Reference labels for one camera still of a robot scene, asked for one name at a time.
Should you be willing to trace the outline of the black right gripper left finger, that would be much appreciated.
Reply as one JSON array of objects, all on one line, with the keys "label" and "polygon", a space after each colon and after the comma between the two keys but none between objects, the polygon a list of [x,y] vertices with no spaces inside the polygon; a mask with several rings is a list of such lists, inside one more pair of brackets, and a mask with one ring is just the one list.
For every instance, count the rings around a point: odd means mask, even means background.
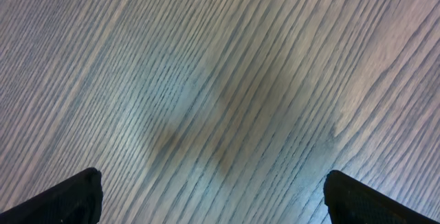
[{"label": "black right gripper left finger", "polygon": [[96,224],[102,213],[102,174],[87,168],[1,213],[1,224]]}]

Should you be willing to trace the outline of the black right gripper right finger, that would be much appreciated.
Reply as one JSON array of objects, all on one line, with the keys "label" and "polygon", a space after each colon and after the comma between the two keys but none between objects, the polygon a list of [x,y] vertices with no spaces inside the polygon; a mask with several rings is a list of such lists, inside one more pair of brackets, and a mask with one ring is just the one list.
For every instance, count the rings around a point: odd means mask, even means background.
[{"label": "black right gripper right finger", "polygon": [[333,224],[439,224],[339,170],[327,174],[323,192]]}]

